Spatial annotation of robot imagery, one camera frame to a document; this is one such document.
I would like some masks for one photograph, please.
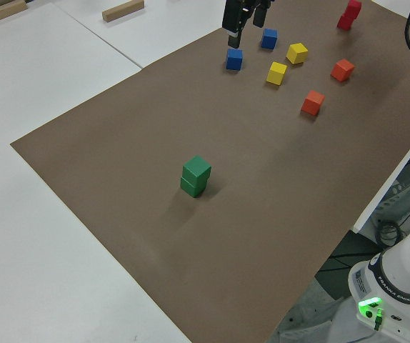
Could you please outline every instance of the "green light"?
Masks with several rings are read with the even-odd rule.
[[[364,307],[370,304],[379,304],[381,302],[381,298],[378,297],[374,297],[368,300],[363,300],[361,302],[359,302],[359,307]]]

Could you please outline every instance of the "brown table surface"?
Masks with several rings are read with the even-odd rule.
[[[264,342],[410,148],[404,19],[365,1],[341,31],[346,3],[276,1],[275,50],[248,23],[240,72],[218,30],[12,144],[193,343]],[[307,61],[267,84],[297,42]],[[193,199],[196,154],[213,168]]]

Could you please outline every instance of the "stacked green cubes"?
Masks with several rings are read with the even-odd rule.
[[[211,165],[199,155],[183,165],[183,176],[180,187],[191,197],[195,198],[206,188],[211,173]]]

